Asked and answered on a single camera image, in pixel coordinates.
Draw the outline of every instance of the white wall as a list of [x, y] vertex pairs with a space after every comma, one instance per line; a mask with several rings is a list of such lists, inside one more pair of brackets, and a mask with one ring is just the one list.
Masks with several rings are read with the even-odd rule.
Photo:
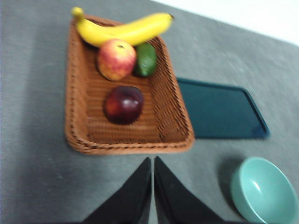
[[154, 0], [299, 46], [299, 0]]

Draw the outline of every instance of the gray tabletop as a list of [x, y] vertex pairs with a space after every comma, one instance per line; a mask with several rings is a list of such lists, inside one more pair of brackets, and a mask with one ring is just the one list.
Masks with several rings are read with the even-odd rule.
[[[246, 88], [271, 132], [266, 140], [196, 140], [162, 160], [225, 220], [242, 220], [229, 195], [232, 171], [261, 156], [299, 193], [299, 48], [147, 0], [1, 1], [1, 223], [81, 221], [111, 196], [146, 156], [88, 156], [64, 138], [70, 10], [128, 22], [162, 11], [178, 77]], [[157, 223], [152, 200], [149, 222]]]

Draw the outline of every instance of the bowl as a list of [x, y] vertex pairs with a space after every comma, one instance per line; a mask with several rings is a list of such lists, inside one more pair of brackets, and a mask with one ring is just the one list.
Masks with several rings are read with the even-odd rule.
[[234, 204], [250, 222], [295, 224], [299, 202], [289, 180], [270, 161], [260, 157], [246, 159], [231, 182]]

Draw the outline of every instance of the banana stem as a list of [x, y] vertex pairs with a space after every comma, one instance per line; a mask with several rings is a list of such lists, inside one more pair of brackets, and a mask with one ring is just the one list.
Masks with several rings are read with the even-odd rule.
[[76, 21], [80, 21], [84, 19], [84, 10], [79, 7], [74, 7], [71, 10], [72, 16], [75, 18]]

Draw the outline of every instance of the basket rim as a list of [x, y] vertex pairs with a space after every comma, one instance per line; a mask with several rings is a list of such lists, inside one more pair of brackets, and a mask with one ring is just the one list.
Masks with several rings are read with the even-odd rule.
[[[85, 18], [94, 22], [100, 22], [104, 24], [109, 25], [118, 25], [121, 24], [120, 22], [116, 22], [109, 19], [100, 18], [97, 16], [91, 16], [91, 15], [85, 15]], [[84, 138], [80, 138], [77, 130], [76, 130], [76, 124], [74, 122], [74, 92], [75, 87], [71, 84], [73, 81], [72, 79], [75, 79], [75, 76], [72, 76], [74, 71], [74, 63], [71, 60], [73, 58], [74, 50], [71, 49], [71, 45], [75, 46], [75, 40], [73, 36], [73, 32], [77, 32], [75, 29], [75, 22], [74, 19], [70, 23], [70, 30], [69, 30], [69, 47], [68, 47], [68, 66], [67, 66], [67, 82], [66, 82], [66, 101], [65, 101], [65, 135], [69, 142], [69, 144], [75, 148], [76, 150], [83, 152], [83, 153], [89, 153], [92, 154], [93, 152], [95, 154], [122, 154], [122, 152], [100, 152], [101, 150], [110, 150], [110, 149], [121, 149], [122, 151], [126, 151], [124, 154], [129, 153], [167, 153], [167, 152], [181, 152], [186, 151], [189, 149], [194, 141], [194, 131], [193, 127], [191, 125], [188, 112], [185, 108], [185, 103], [183, 101], [180, 88], [178, 86], [177, 79], [174, 74], [174, 70], [171, 64], [170, 59], [166, 57], [166, 55], [169, 55], [168, 49], [165, 45], [164, 40], [161, 37], [157, 37], [158, 40], [161, 43], [162, 46], [162, 53], [163, 57], [166, 61], [167, 68], [169, 70], [170, 78], [171, 78], [171, 87], [174, 89], [175, 92], [175, 100], [178, 102], [178, 109], [180, 110], [180, 113], [182, 115], [183, 123], [187, 127], [187, 136], [183, 141], [179, 142], [152, 142], [152, 143], [95, 143], [92, 141], [89, 141]]]

